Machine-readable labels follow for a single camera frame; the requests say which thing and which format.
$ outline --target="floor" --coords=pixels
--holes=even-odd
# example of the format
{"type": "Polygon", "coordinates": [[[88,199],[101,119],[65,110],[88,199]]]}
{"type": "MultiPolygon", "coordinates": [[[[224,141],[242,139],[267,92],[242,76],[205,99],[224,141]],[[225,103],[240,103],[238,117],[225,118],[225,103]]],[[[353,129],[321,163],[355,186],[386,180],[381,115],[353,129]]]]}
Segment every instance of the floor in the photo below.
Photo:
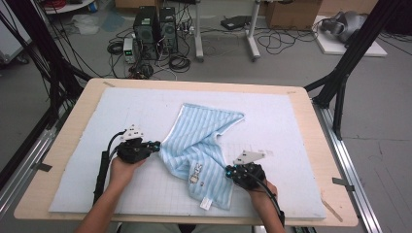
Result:
{"type": "MultiPolygon", "coordinates": [[[[79,10],[76,14],[88,12],[79,10]]],[[[95,73],[111,78],[110,54],[106,48],[117,33],[131,27],[133,21],[127,16],[132,15],[109,6],[94,16],[99,17],[97,34],[72,34],[69,38],[73,48],[95,73]]],[[[63,14],[61,17],[67,22],[71,15],[63,14]]],[[[222,29],[219,26],[222,19],[203,18],[202,25],[222,29]]],[[[257,26],[265,26],[263,18],[259,19],[257,26]]],[[[268,35],[264,31],[257,30],[260,33],[257,37],[268,35]]],[[[189,36],[190,69],[176,76],[166,71],[158,72],[151,79],[305,86],[330,73],[341,57],[322,54],[316,42],[297,41],[277,55],[258,45],[261,58],[252,62],[243,34],[204,33],[202,39],[203,63],[194,59],[194,42],[189,36]]],[[[412,52],[411,43],[385,40],[412,52]]],[[[267,43],[267,39],[261,38],[261,41],[267,43]]],[[[412,124],[409,122],[412,118],[412,59],[410,54],[382,40],[377,42],[388,56],[364,57],[352,73],[347,83],[342,136],[383,232],[412,232],[412,124]]],[[[277,46],[277,41],[272,43],[273,47],[277,46]]],[[[115,66],[116,74],[125,77],[127,67],[120,59],[115,66]]],[[[318,91],[309,94],[313,97],[318,91]]],[[[0,96],[0,169],[3,169],[40,119],[49,101],[40,74],[32,62],[28,65],[13,62],[2,67],[0,96]]],[[[59,232],[72,232],[77,226],[75,221],[15,219],[13,211],[22,193],[23,190],[0,219],[1,232],[55,232],[56,228],[59,232]]],[[[318,232],[364,232],[361,223],[354,228],[316,229],[318,232]]]]}

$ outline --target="white tag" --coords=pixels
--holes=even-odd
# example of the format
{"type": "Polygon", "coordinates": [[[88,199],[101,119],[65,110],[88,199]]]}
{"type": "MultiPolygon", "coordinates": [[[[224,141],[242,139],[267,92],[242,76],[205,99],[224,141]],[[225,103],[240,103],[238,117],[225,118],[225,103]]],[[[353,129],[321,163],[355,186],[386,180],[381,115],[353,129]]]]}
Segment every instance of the white tag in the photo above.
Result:
{"type": "Polygon", "coordinates": [[[212,205],[212,200],[210,200],[209,198],[205,197],[203,198],[202,203],[200,203],[200,208],[209,211],[210,206],[212,205]]]}

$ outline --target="black tape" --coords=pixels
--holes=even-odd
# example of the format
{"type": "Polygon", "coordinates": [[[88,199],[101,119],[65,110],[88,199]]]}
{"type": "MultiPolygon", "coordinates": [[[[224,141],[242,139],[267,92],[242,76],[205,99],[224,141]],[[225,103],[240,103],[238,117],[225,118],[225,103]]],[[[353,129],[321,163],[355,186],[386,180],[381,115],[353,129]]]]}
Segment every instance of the black tape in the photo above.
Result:
{"type": "Polygon", "coordinates": [[[355,191],[355,187],[353,185],[349,185],[348,181],[332,178],[332,182],[339,185],[344,185],[347,191],[355,191]]]}
{"type": "Polygon", "coordinates": [[[52,166],[40,162],[40,163],[33,164],[33,166],[31,166],[31,168],[34,169],[34,170],[41,170],[41,171],[44,171],[44,172],[48,172],[52,168],[52,166]]]}

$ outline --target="brown box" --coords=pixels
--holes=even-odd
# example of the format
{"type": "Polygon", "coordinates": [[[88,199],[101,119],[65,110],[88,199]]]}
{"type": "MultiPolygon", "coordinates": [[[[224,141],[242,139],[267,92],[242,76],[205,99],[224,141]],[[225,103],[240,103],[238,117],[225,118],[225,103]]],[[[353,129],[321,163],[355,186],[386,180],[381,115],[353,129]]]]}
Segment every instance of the brown box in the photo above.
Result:
{"type": "Polygon", "coordinates": [[[369,14],[378,0],[324,0],[319,9],[320,16],[332,17],[338,12],[355,11],[358,14],[369,14]]]}
{"type": "Polygon", "coordinates": [[[295,0],[290,4],[272,2],[266,10],[266,22],[273,29],[312,30],[323,0],[295,0]]]}
{"type": "Polygon", "coordinates": [[[160,6],[160,0],[115,0],[116,8],[138,9],[141,6],[160,6]]]}

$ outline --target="towel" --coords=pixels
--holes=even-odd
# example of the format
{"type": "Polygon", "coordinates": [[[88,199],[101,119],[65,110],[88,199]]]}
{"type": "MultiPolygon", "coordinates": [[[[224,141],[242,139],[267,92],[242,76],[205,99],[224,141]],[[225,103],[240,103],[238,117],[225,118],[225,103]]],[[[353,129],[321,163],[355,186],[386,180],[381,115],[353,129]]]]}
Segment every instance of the towel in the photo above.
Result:
{"type": "Polygon", "coordinates": [[[190,197],[230,208],[233,181],[225,176],[217,137],[243,118],[233,111],[183,105],[159,155],[171,174],[188,181],[190,197]]]}

